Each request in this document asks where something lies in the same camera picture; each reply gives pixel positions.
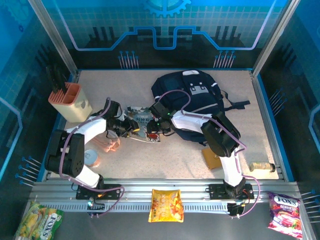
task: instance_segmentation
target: yellow snack bag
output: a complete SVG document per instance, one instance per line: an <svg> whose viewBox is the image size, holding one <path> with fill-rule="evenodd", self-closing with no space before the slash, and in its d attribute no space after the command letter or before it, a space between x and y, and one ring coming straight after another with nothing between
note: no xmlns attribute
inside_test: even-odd
<svg viewBox="0 0 320 240"><path fill-rule="evenodd" d="M152 189L149 223L184 222L184 207L180 190L161 191Z"/></svg>

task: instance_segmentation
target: navy backpack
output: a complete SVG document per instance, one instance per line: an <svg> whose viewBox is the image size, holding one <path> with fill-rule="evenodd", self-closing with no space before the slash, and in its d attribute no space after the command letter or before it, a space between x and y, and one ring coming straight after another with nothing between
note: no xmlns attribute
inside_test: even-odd
<svg viewBox="0 0 320 240"><path fill-rule="evenodd" d="M207 73L200 70L186 70L172 72L159 77L151 87L154 100L157 101L167 91L180 89L186 91L191 102L185 107L185 111L196 114L212 114L225 112L231 109L245 109L250 101L231 102L228 94L225 98L231 106L224 107L223 95L216 81ZM188 102L188 96L183 92L171 92L163 96L161 103L171 112L179 111ZM206 139L203 134L195 131L176 129L175 132L184 140L203 144Z"/></svg>

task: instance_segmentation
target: glass panel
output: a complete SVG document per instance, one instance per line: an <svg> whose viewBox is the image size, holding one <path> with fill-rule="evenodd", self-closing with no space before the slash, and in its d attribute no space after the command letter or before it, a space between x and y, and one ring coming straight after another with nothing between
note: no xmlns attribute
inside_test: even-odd
<svg viewBox="0 0 320 240"><path fill-rule="evenodd" d="M0 227L1 239L18 228L33 182L39 174L57 111L48 103L52 89L46 66L60 56L28 1L0 4Z"/></svg>
<svg viewBox="0 0 320 240"><path fill-rule="evenodd" d="M287 0L43 2L79 69L136 69L252 68Z"/></svg>
<svg viewBox="0 0 320 240"><path fill-rule="evenodd" d="M317 194L320 191L319 9L319 1L301 0L260 73L301 193L316 189Z"/></svg>

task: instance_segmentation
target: red candy bag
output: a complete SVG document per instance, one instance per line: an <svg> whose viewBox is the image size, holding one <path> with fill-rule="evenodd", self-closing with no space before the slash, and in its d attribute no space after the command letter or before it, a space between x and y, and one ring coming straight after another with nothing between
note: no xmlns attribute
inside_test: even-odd
<svg viewBox="0 0 320 240"><path fill-rule="evenodd" d="M273 192L268 194L272 218L268 228L302 239L302 225L299 213L300 201L283 194Z"/></svg>

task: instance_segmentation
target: fox's candy bag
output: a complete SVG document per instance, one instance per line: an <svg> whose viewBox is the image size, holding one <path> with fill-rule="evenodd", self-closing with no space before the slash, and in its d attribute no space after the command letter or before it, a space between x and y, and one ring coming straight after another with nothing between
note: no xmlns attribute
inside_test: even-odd
<svg viewBox="0 0 320 240"><path fill-rule="evenodd" d="M15 239L52 240L62 222L63 214L61 210L31 202L15 233Z"/></svg>
<svg viewBox="0 0 320 240"><path fill-rule="evenodd" d="M271 222L268 228L302 239L299 200L287 195L269 192Z"/></svg>
<svg viewBox="0 0 320 240"><path fill-rule="evenodd" d="M161 191L153 189L148 222L183 223L184 207L180 196L180 190Z"/></svg>

